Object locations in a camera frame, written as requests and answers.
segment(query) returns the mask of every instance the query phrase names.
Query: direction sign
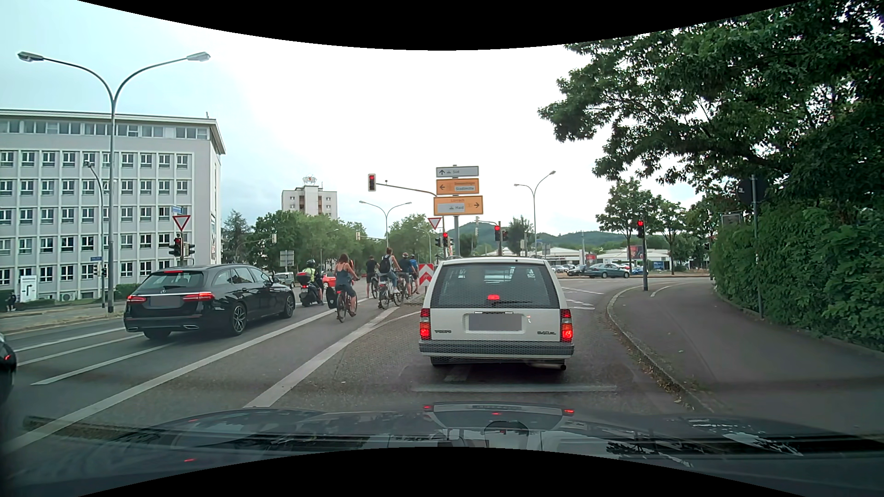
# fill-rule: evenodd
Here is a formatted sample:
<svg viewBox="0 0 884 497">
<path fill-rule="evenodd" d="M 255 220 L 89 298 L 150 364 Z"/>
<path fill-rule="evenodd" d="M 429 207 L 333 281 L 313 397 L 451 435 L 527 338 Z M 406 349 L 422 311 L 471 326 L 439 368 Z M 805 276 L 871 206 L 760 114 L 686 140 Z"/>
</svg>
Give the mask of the direction sign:
<svg viewBox="0 0 884 497">
<path fill-rule="evenodd" d="M 481 195 L 433 197 L 433 214 L 436 216 L 460 216 L 484 214 Z"/>
<path fill-rule="evenodd" d="M 172 216 L 172 219 L 175 219 L 175 225 L 178 227 L 180 231 L 184 231 L 184 226 L 187 226 L 187 221 L 190 220 L 190 214 L 185 214 L 183 216 Z"/>
<path fill-rule="evenodd" d="M 479 178 L 466 180 L 436 180 L 436 195 L 464 195 L 479 193 Z"/>
<path fill-rule="evenodd" d="M 436 168 L 436 177 L 437 178 L 464 178 L 468 176 L 478 176 L 479 175 L 479 166 L 471 165 L 467 167 L 458 167 L 453 165 L 451 167 L 437 167 Z"/>
</svg>

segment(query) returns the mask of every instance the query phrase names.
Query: white direction sign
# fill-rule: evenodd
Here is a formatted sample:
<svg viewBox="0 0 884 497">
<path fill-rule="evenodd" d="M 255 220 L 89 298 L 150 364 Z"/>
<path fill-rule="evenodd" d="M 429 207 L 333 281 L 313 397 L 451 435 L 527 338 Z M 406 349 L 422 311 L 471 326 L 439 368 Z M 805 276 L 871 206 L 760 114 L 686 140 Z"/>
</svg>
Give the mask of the white direction sign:
<svg viewBox="0 0 884 497">
<path fill-rule="evenodd" d="M 437 167 L 436 168 L 436 177 L 437 178 L 464 178 L 467 176 L 478 176 L 479 175 L 479 166 L 470 165 L 467 167 L 460 167 L 457 165 L 453 165 L 451 167 Z"/>
</svg>

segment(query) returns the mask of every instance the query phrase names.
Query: white road line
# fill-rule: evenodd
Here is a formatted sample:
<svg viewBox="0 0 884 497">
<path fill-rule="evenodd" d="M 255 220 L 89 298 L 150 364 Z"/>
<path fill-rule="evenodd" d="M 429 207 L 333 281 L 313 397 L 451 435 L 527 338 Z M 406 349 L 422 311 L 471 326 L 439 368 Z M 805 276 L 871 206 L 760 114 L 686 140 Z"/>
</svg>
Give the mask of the white road line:
<svg viewBox="0 0 884 497">
<path fill-rule="evenodd" d="M 136 386 L 133 386 L 132 388 L 126 389 L 126 390 L 120 392 L 119 394 L 112 395 L 112 396 L 104 399 L 103 401 L 98 401 L 98 402 L 96 402 L 92 405 L 89 405 L 83 409 L 76 410 L 76 411 L 72 412 L 71 414 L 62 416 L 59 419 L 56 419 L 55 421 L 51 421 L 51 422 L 44 424 L 43 426 L 41 426 L 35 430 L 24 433 L 24 434 L 19 435 L 18 437 L 14 438 L 12 440 L 9 440 L 6 444 L 4 444 L 4 453 L 10 454 L 12 452 L 15 452 L 16 450 L 18 450 L 22 447 L 26 447 L 26 446 L 36 442 L 37 440 L 42 440 L 42 439 L 50 436 L 52 433 L 58 432 L 59 430 L 63 430 L 64 428 L 66 428 L 67 426 L 70 426 L 71 424 L 77 423 L 77 422 L 82 421 L 83 419 L 86 419 L 87 417 L 93 416 L 94 414 L 97 414 L 105 409 L 111 408 L 111 407 L 121 403 L 122 401 L 126 401 L 128 399 L 131 399 L 135 395 L 143 394 L 144 392 L 147 392 L 148 390 L 150 390 L 151 388 L 154 388 L 155 386 L 160 386 L 167 381 L 171 381 L 175 378 L 186 375 L 190 371 L 197 370 L 197 369 L 205 366 L 206 364 L 211 364 L 211 363 L 214 363 L 215 361 L 219 361 L 221 359 L 224 359 L 227 356 L 232 356 L 233 354 L 237 354 L 237 353 L 241 352 L 242 350 L 245 350 L 246 348 L 252 347 L 252 346 L 257 345 L 263 341 L 267 341 L 271 338 L 278 337 L 279 335 L 281 335 L 285 332 L 291 331 L 299 326 L 304 326 L 307 323 L 316 321 L 320 317 L 328 316 L 329 314 L 332 314 L 334 312 L 335 312 L 334 310 L 327 310 L 327 311 L 317 314 L 315 316 L 308 317 L 307 319 L 304 319 L 303 321 L 299 321 L 297 323 L 294 323 L 293 325 L 286 326 L 285 328 L 280 328 L 275 332 L 267 333 L 267 334 L 262 335 L 260 337 L 253 338 L 252 340 L 249 340 L 245 343 L 241 343 L 240 345 L 230 347 L 227 350 L 222 350 L 221 352 L 218 352 L 217 354 L 215 354 L 213 356 L 206 357 L 205 359 L 201 359 L 195 363 L 190 363 L 187 366 L 178 368 L 175 371 L 167 372 L 162 376 L 158 376 L 156 378 L 145 381 L 144 383 L 142 383 L 140 385 L 136 385 Z"/>
<path fill-rule="evenodd" d="M 36 345 L 28 345 L 27 347 L 21 347 L 21 348 L 16 347 L 15 352 L 16 353 L 24 352 L 25 350 L 31 350 L 33 348 L 47 347 L 49 345 L 56 345 L 58 343 L 65 343 L 66 341 L 73 341 L 73 340 L 79 340 L 81 338 L 95 337 L 98 335 L 104 335 L 106 333 L 121 332 L 123 330 L 125 330 L 125 328 L 113 328 L 112 330 L 104 330 L 103 332 L 86 333 L 85 335 L 77 335 L 75 337 L 68 337 L 68 338 L 63 338 L 63 339 L 53 340 L 53 341 L 44 341 L 43 343 L 38 343 Z"/>
<path fill-rule="evenodd" d="M 310 376 L 313 371 L 319 369 L 319 366 L 323 365 L 326 361 L 334 357 L 335 354 L 344 349 L 347 345 L 353 343 L 356 339 L 362 337 L 364 334 L 374 330 L 375 328 L 381 326 L 381 321 L 384 320 L 385 317 L 390 316 L 393 312 L 398 308 L 388 309 L 384 312 L 381 312 L 374 319 L 366 323 L 365 325 L 356 328 L 346 337 L 332 343 L 326 350 L 323 350 L 319 354 L 316 354 L 311 359 L 309 359 L 306 363 L 302 364 L 301 367 L 289 373 L 285 378 L 282 378 L 280 381 L 276 383 L 276 385 L 271 386 L 263 393 L 254 398 L 251 402 L 246 404 L 243 409 L 247 408 L 269 408 L 274 403 L 276 403 L 279 399 L 283 397 L 283 395 L 288 394 L 290 390 L 298 386 L 306 377 Z M 417 314 L 420 312 L 412 312 L 411 314 L 407 314 L 406 316 L 411 316 L 412 314 Z"/>
<path fill-rule="evenodd" d="M 93 345 L 86 345 L 85 347 L 74 348 L 74 349 L 71 349 L 71 350 L 66 350 L 65 352 L 59 352 L 59 353 L 57 353 L 57 354 L 51 354 L 51 355 L 49 355 L 49 356 L 37 357 L 36 359 L 31 359 L 31 360 L 29 360 L 29 361 L 22 361 L 21 363 L 19 363 L 19 366 L 24 366 L 25 364 L 30 364 L 30 363 L 39 363 L 40 361 L 45 361 L 46 359 L 53 359 L 53 358 L 55 358 L 55 357 L 59 357 L 59 356 L 67 356 L 68 354 L 73 354 L 74 352 L 80 352 L 81 350 L 86 350 L 86 349 L 88 349 L 88 348 L 101 347 L 102 345 L 108 345 L 108 344 L 110 344 L 110 343 L 116 343 L 116 342 L 118 342 L 118 341 L 131 340 L 131 339 L 133 339 L 133 338 L 140 338 L 140 337 L 141 337 L 141 335 L 132 335 L 132 336 L 127 336 L 127 337 L 123 337 L 123 338 L 118 338 L 118 339 L 116 339 L 116 340 L 110 340 L 110 341 L 103 341 L 103 342 L 101 342 L 101 343 L 95 343 L 95 344 L 93 344 Z"/>
<path fill-rule="evenodd" d="M 142 356 L 147 354 L 148 352 L 153 352 L 154 350 L 159 350 L 160 348 L 166 348 L 172 345 L 171 343 L 166 343 L 160 345 L 158 347 L 146 348 L 144 350 L 139 350 L 138 352 L 133 352 L 132 354 L 126 354 L 125 356 L 116 357 L 114 359 L 110 359 L 108 361 L 104 361 L 103 363 L 92 364 L 91 366 L 86 366 L 85 368 L 79 368 L 76 371 L 67 372 L 65 374 L 60 374 L 58 376 L 53 376 L 52 378 L 42 379 L 40 381 L 34 382 L 31 385 L 48 385 L 50 383 L 55 383 L 57 381 L 61 381 L 65 378 L 70 378 L 71 376 L 77 376 L 78 374 L 83 374 L 84 372 L 90 372 L 93 370 L 97 370 L 98 368 L 103 368 L 104 366 L 108 366 L 114 363 L 119 363 L 120 361 L 125 361 L 126 359 L 131 359 L 133 357 Z"/>
</svg>

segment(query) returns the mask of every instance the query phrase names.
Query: building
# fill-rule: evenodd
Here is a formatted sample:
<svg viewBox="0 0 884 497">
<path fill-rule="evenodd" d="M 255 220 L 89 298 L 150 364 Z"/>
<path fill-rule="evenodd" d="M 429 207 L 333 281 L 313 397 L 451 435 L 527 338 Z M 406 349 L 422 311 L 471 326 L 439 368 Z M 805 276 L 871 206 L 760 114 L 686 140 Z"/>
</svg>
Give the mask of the building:
<svg viewBox="0 0 884 497">
<path fill-rule="evenodd" d="M 98 242 L 103 233 L 107 248 L 110 127 L 106 113 L 0 110 L 0 290 L 18 293 L 19 277 L 35 276 L 41 298 L 101 295 L 95 269 L 107 256 Z M 177 265 L 168 248 L 176 206 L 191 216 L 190 262 L 220 263 L 225 147 L 217 122 L 117 115 L 114 149 L 115 282 Z"/>
<path fill-rule="evenodd" d="M 308 176 L 304 178 L 303 187 L 282 191 L 282 210 L 300 210 L 310 216 L 325 214 L 337 219 L 338 192 L 323 190 L 316 185 L 316 178 Z"/>
</svg>

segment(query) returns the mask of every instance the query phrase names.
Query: license plate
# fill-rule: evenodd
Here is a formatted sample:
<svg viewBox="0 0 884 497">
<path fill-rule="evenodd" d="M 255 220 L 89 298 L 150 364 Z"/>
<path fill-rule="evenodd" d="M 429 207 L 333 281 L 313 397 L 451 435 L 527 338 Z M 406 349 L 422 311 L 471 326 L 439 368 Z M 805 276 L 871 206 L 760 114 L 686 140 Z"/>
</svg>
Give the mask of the license plate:
<svg viewBox="0 0 884 497">
<path fill-rule="evenodd" d="M 470 314 L 467 323 L 470 331 L 480 332 L 520 332 L 521 314 Z"/>
</svg>

